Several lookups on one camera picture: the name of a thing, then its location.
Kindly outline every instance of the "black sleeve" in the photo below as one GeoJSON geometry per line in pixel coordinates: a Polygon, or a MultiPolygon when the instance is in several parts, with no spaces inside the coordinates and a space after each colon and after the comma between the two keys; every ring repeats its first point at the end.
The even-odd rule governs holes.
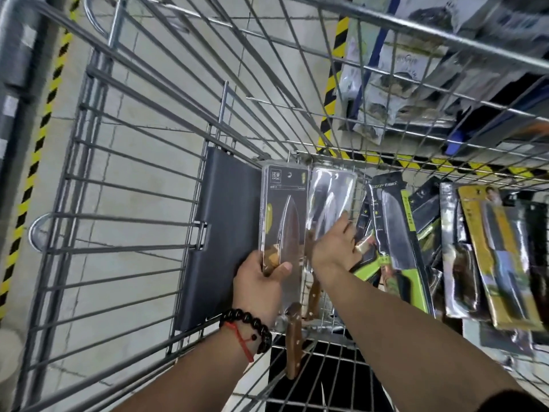
{"type": "Polygon", "coordinates": [[[501,412],[502,410],[549,412],[549,408],[532,395],[518,391],[503,391],[492,396],[482,404],[477,412],[501,412]]]}

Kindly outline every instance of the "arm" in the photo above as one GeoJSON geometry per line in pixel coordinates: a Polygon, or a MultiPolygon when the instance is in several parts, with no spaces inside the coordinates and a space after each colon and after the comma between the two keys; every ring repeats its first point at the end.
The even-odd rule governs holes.
{"type": "MultiPolygon", "coordinates": [[[[261,252],[254,251],[238,269],[233,281],[233,307],[250,312],[270,327],[278,314],[280,282],[292,267],[283,263],[266,278],[261,272],[261,258],[261,252]]],[[[255,332],[242,322],[237,322],[237,326],[243,339],[255,332]]],[[[255,354],[260,342],[258,338],[246,345],[255,354]]],[[[220,411],[248,364],[235,332],[221,327],[115,412],[220,411]]]]}
{"type": "Polygon", "coordinates": [[[402,412],[473,412],[521,390],[494,360],[442,322],[375,289],[349,269],[355,229],[343,214],[313,250],[312,266],[366,362],[402,412]]]}

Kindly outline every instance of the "striped floor tape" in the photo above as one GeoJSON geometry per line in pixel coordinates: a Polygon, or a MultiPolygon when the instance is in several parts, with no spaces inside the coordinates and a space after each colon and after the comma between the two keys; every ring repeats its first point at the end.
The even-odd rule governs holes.
{"type": "MultiPolygon", "coordinates": [[[[71,5],[69,7],[69,17],[73,21],[76,20],[76,11],[79,5],[80,0],[71,0],[71,5]]],[[[57,58],[55,59],[55,68],[51,76],[49,92],[45,101],[44,113],[42,115],[42,120],[40,121],[38,138],[35,142],[35,147],[32,152],[31,166],[27,174],[27,179],[25,180],[25,191],[23,193],[21,203],[17,207],[17,221],[15,223],[15,230],[13,232],[13,238],[9,250],[8,260],[6,262],[4,277],[2,279],[2,282],[0,283],[0,321],[5,316],[6,299],[8,297],[11,277],[13,276],[13,272],[15,270],[15,263],[17,262],[17,258],[19,257],[19,249],[21,247],[21,240],[23,239],[24,225],[27,218],[27,213],[29,212],[32,189],[36,183],[36,174],[38,172],[38,166],[40,164],[42,148],[44,147],[45,137],[48,133],[48,124],[51,120],[51,112],[53,110],[55,97],[57,96],[59,86],[61,85],[61,73],[63,72],[63,67],[65,67],[67,52],[69,50],[71,40],[72,34],[65,30],[61,37],[61,47],[59,48],[57,58]]]]}
{"type": "MultiPolygon", "coordinates": [[[[337,58],[345,56],[345,44],[347,42],[347,34],[349,32],[349,18],[339,16],[338,24],[335,31],[335,41],[333,45],[332,55],[335,59],[334,67],[336,75],[333,74],[332,68],[328,74],[328,82],[326,83],[326,95],[324,98],[324,107],[327,117],[324,117],[320,123],[320,130],[328,140],[332,140],[331,125],[335,115],[335,103],[337,101],[336,78],[339,81],[341,76],[342,62],[337,61],[337,58]]],[[[325,143],[322,138],[319,138],[318,150],[325,150],[325,143]]],[[[330,150],[330,153],[335,156],[335,152],[330,150]]],[[[371,163],[372,165],[387,164],[393,167],[401,167],[403,169],[425,171],[435,171],[449,175],[450,173],[459,173],[461,175],[474,176],[496,176],[500,178],[515,178],[529,179],[535,182],[545,183],[549,180],[549,170],[539,168],[528,168],[519,166],[504,166],[498,164],[484,164],[477,162],[467,162],[459,159],[441,159],[441,158],[422,158],[419,156],[409,156],[404,154],[380,153],[380,152],[346,152],[341,151],[344,159],[353,159],[362,162],[371,163]]]]}

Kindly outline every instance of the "square logo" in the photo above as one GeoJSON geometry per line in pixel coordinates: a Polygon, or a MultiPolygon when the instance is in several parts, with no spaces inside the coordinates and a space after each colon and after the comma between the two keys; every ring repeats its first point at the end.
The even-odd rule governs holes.
{"type": "Polygon", "coordinates": [[[271,170],[271,182],[280,183],[282,177],[282,172],[280,169],[271,170]]]}

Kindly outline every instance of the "red string bracelet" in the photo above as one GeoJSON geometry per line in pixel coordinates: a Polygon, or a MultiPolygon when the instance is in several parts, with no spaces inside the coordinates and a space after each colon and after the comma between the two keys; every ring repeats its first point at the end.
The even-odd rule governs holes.
{"type": "Polygon", "coordinates": [[[246,358],[248,359],[248,361],[250,363],[253,363],[254,362],[254,355],[251,353],[250,349],[248,348],[248,346],[246,345],[246,343],[248,341],[253,341],[255,339],[257,339],[257,335],[253,334],[251,336],[251,338],[249,339],[243,339],[242,338],[242,334],[240,334],[240,331],[238,330],[238,327],[236,324],[232,323],[232,322],[224,322],[223,325],[229,327],[231,330],[234,331],[234,333],[236,334],[237,336],[237,340],[238,342],[240,343],[240,346],[242,347],[242,349],[244,350],[244,354],[246,355],[246,358]]]}

